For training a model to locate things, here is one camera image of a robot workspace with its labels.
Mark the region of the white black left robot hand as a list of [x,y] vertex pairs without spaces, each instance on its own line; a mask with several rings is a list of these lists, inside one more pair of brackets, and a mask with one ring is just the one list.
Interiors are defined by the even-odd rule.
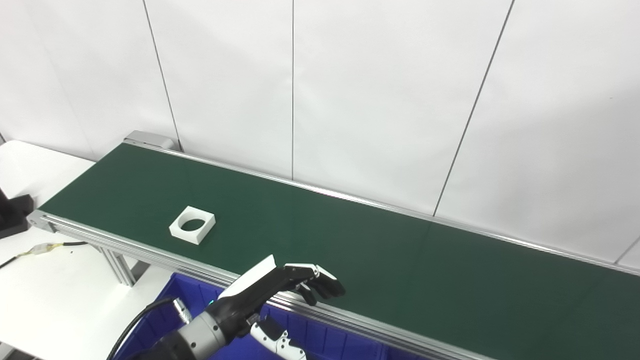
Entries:
[[342,297],[342,282],[320,265],[286,263],[277,266],[268,255],[225,289],[208,310],[226,345],[251,335],[261,346],[283,360],[311,360],[313,356],[290,338],[270,316],[262,318],[262,307],[279,292],[297,292],[309,306],[317,305],[313,292],[323,299]]

